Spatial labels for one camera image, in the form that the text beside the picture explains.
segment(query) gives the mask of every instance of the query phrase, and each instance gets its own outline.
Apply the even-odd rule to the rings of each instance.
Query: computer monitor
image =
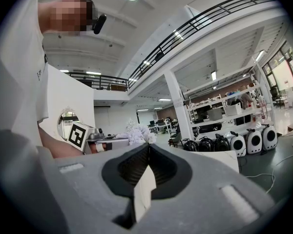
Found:
[[[277,96],[278,96],[277,88],[271,89],[271,90],[270,90],[270,93],[271,93],[271,95],[272,95],[272,98],[277,97]]]

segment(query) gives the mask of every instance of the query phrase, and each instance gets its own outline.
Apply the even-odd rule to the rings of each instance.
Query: brick wall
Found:
[[[157,116],[158,119],[166,119],[167,117],[170,117],[171,119],[177,118],[176,111],[173,106],[157,111]]]
[[[191,99],[191,102],[192,103],[198,103],[198,102],[201,102],[203,100],[207,100],[208,98],[213,98],[213,97],[219,96],[219,95],[221,95],[221,97],[223,98],[225,96],[226,92],[233,92],[233,91],[240,90],[241,86],[247,86],[250,83],[252,83],[251,79],[246,78],[246,79],[241,80],[241,81],[239,81],[239,82],[237,82],[235,84],[232,84],[232,85],[230,85],[228,87],[216,90],[215,92],[211,92],[209,94],[206,94],[206,95],[199,96],[197,98]],[[158,119],[161,119],[161,118],[165,119],[167,117],[171,117],[171,119],[177,118],[174,106],[171,106],[171,107],[162,109],[160,111],[157,111],[157,116],[158,116]]]
[[[198,102],[201,102],[203,100],[207,100],[208,98],[211,99],[211,98],[219,96],[219,95],[221,95],[221,98],[223,98],[223,97],[225,97],[226,92],[234,92],[234,91],[240,90],[241,86],[247,86],[250,83],[252,83],[252,80],[250,78],[246,78],[246,79],[241,80],[241,81],[239,81],[239,82],[237,82],[235,84],[232,84],[232,85],[230,85],[228,87],[216,90],[215,92],[211,92],[209,94],[206,94],[206,95],[199,96],[197,98],[191,99],[191,102],[192,103],[198,103]]]

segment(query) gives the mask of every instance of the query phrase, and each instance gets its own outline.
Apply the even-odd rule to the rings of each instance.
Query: black metal railing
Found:
[[[81,72],[68,72],[66,74],[90,88],[123,92],[128,90],[128,79],[113,76],[92,75]]]
[[[178,29],[165,38],[140,65],[135,69],[128,79],[129,88],[140,79],[155,63],[163,56],[169,53],[178,44],[205,28],[206,26],[216,22],[239,10],[274,0],[227,0],[212,8],[205,10],[199,15],[185,22]]]

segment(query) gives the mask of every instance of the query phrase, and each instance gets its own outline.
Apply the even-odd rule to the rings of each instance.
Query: white crumpled paper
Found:
[[[128,138],[129,144],[136,143],[155,143],[156,136],[150,132],[150,129],[142,124],[137,124],[132,119],[129,120],[128,126],[126,127],[126,133],[116,135],[116,138]]]

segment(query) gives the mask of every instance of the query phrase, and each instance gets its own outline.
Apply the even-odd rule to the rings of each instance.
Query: white t-shirt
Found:
[[[0,27],[0,130],[42,146],[37,121],[48,118],[47,58],[38,0],[19,0]]]

